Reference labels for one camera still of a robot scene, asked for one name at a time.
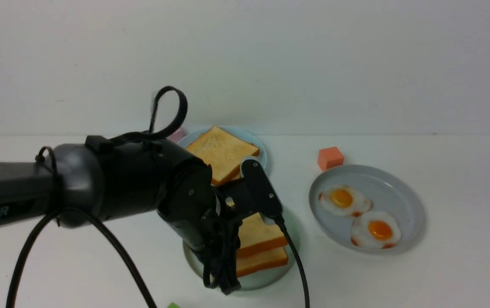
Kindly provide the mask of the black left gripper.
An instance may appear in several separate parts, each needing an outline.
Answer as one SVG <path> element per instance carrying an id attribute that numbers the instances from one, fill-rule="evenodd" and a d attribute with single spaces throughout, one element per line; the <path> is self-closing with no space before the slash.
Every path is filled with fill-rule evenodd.
<path id="1" fill-rule="evenodd" d="M 261 207 L 245 178 L 218 189 L 211 184 L 211 174 L 204 164 L 180 166 L 157 211 L 202 263 L 204 286 L 229 295 L 241 289 L 236 265 L 239 228 Z"/>

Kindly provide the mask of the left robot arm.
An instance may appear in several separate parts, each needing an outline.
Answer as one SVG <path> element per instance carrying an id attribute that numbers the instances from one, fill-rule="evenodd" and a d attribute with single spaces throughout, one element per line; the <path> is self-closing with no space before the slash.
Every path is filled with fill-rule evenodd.
<path id="1" fill-rule="evenodd" d="M 241 289 L 237 276 L 239 216 L 212 185 L 212 167 L 165 139 L 113 145 L 89 136 L 63 144 L 31 163 L 0 162 L 0 226 L 54 213 L 79 228 L 157 211 L 204 265 L 204 284 L 228 295 Z"/>

